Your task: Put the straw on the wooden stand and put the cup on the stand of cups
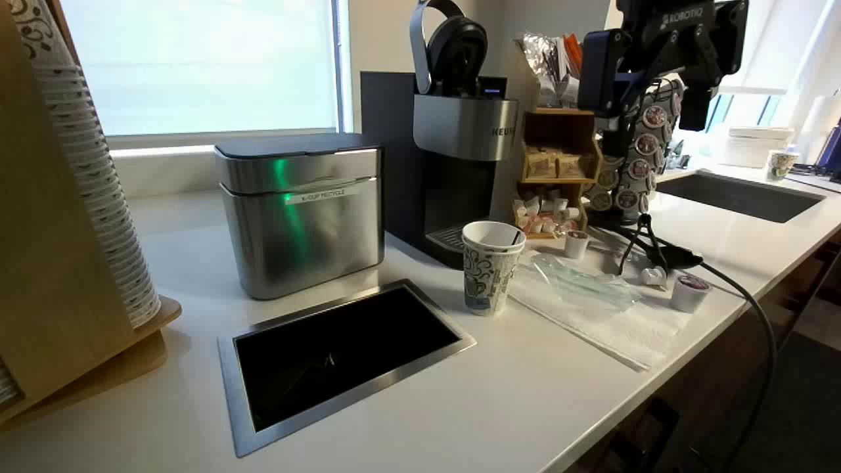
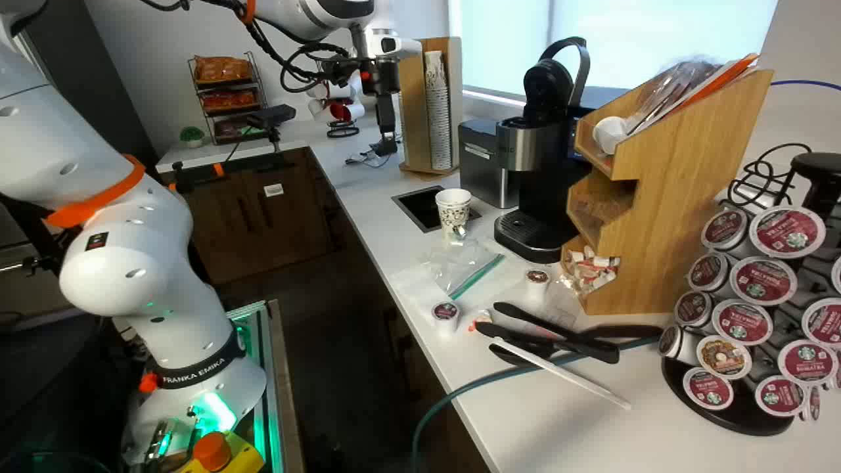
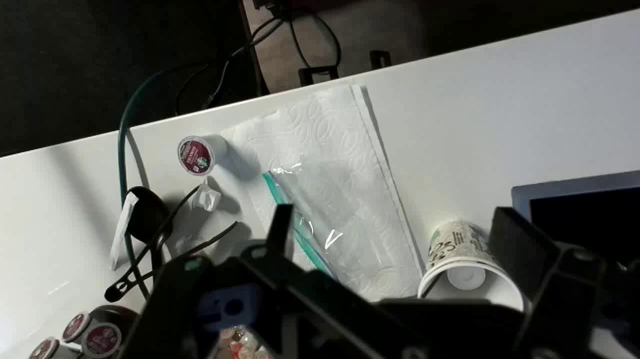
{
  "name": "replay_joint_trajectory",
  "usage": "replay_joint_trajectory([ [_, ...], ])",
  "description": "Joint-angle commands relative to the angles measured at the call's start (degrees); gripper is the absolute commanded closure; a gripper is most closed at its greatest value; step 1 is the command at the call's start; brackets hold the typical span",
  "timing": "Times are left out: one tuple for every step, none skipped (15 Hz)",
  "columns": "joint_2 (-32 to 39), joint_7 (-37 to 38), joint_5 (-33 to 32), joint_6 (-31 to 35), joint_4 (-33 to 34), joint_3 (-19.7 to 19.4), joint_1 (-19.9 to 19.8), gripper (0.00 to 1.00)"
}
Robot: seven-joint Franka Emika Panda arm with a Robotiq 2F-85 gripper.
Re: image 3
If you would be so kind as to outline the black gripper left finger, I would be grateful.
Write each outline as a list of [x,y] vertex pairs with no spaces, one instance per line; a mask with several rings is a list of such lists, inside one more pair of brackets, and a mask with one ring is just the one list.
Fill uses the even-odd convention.
[[294,217],[291,203],[277,203],[266,237],[266,251],[270,255],[286,257],[290,253],[290,223]]

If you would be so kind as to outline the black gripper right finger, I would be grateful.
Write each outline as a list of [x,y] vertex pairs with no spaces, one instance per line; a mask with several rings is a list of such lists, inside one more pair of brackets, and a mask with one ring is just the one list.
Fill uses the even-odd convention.
[[490,251],[517,289],[536,299],[560,257],[560,247],[512,207],[496,207]]

